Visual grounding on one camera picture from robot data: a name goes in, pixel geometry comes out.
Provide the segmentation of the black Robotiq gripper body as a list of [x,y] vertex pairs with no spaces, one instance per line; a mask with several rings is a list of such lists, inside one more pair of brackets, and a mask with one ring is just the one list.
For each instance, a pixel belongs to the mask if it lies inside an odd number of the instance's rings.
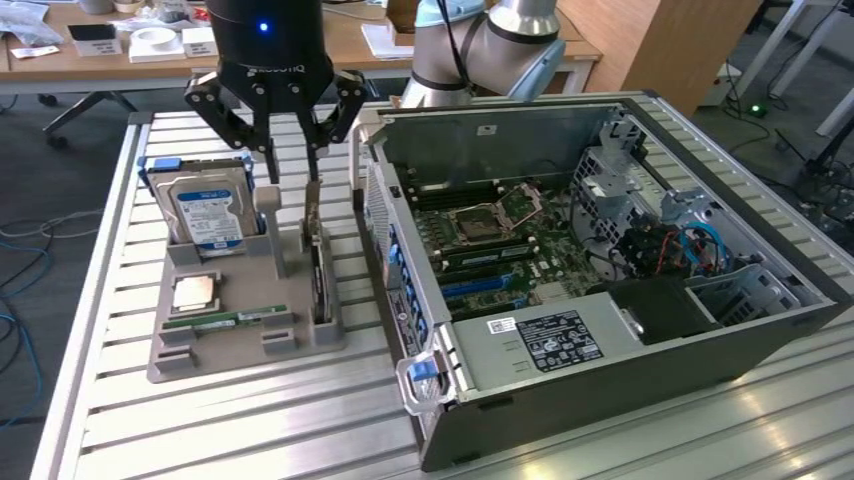
[[208,0],[221,86],[254,111],[310,109],[333,80],[318,1]]

